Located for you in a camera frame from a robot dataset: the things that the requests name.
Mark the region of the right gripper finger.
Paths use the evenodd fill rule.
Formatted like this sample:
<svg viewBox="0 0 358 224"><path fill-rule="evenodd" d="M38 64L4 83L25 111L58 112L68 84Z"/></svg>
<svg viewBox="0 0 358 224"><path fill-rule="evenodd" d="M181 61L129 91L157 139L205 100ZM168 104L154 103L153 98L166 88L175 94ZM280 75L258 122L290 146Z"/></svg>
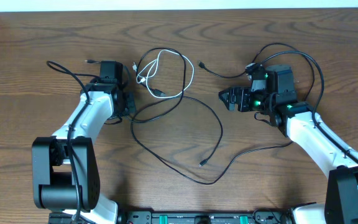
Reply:
<svg viewBox="0 0 358 224"><path fill-rule="evenodd" d="M229 87L218 93L218 97L221 101L239 101L241 94L241 88L238 86Z"/></svg>
<svg viewBox="0 0 358 224"><path fill-rule="evenodd" d="M223 103L229 111L234 111L236 106L239 104L239 102L236 99L234 100L226 99L223 100Z"/></svg>

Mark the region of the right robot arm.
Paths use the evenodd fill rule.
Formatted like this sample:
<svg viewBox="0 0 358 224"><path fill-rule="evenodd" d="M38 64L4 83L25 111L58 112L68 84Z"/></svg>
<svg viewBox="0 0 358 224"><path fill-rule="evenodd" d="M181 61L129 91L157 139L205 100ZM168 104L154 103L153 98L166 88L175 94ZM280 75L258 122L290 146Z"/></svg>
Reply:
<svg viewBox="0 0 358 224"><path fill-rule="evenodd" d="M358 223L358 152L329 129L311 105L298 100L290 66L252 63L246 74L250 87L219 92L226 108L267 115L266 123L297 143L328 178L324 204L293 207L280 223Z"/></svg>

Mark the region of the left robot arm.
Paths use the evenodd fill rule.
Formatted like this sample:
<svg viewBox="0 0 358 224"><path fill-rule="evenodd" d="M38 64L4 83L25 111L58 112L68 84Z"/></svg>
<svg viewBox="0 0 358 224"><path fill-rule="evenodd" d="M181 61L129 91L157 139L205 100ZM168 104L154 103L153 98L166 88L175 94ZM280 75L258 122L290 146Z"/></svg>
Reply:
<svg viewBox="0 0 358 224"><path fill-rule="evenodd" d="M101 194L93 144L101 128L118 124L135 111L132 93L124 92L129 70L102 60L100 73L81 85L80 102L64 125L32 143L35 206L50 210L50 223L118 223L116 202Z"/></svg>

